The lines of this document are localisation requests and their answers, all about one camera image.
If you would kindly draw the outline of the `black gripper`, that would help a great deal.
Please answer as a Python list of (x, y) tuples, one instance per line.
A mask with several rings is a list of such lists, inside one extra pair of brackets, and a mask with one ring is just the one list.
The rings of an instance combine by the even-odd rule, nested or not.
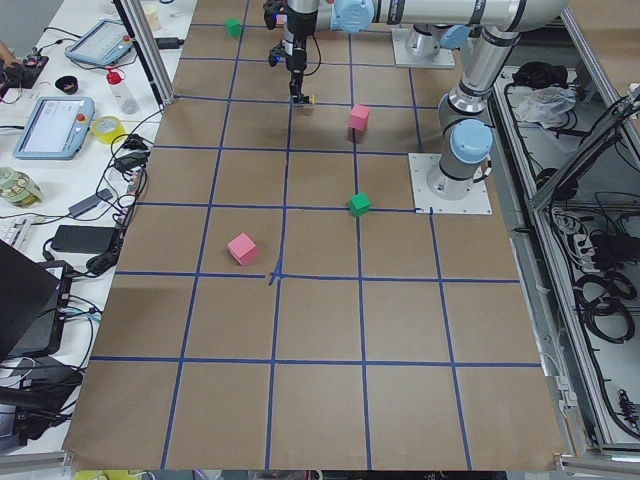
[(290, 96), (295, 105), (304, 105), (306, 97), (302, 93), (304, 71), (306, 70), (306, 38), (298, 37), (289, 30), (284, 34), (284, 51), (289, 82)]

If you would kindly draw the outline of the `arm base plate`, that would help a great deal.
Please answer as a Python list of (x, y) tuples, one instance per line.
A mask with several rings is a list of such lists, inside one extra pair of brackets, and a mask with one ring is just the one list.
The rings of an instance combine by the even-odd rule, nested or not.
[(444, 30), (434, 25), (413, 25), (391, 32), (395, 65), (404, 68), (455, 68), (451, 49), (441, 45)]
[(440, 170), (440, 154), (409, 153), (414, 211), (419, 214), (491, 215), (482, 168), (467, 180), (453, 180)]

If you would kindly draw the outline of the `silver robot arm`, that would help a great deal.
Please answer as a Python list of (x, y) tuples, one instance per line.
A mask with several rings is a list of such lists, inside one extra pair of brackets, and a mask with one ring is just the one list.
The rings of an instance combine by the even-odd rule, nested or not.
[(391, 28), (394, 60), (401, 68), (440, 71), (442, 51), (463, 51), (457, 84), (444, 96), (441, 117), (461, 120), (483, 113), (497, 75), (522, 33), (539, 29), (558, 17), (564, 1), (267, 1), (268, 28), (284, 16), (284, 37), (270, 63), (284, 60), (290, 72), (294, 104), (311, 103), (302, 92), (307, 76), (306, 45), (319, 31), (350, 34), (384, 23)]
[(471, 30), (467, 25), (414, 24), (405, 40), (405, 49), (413, 57), (431, 59), (441, 49), (459, 48), (469, 37)]

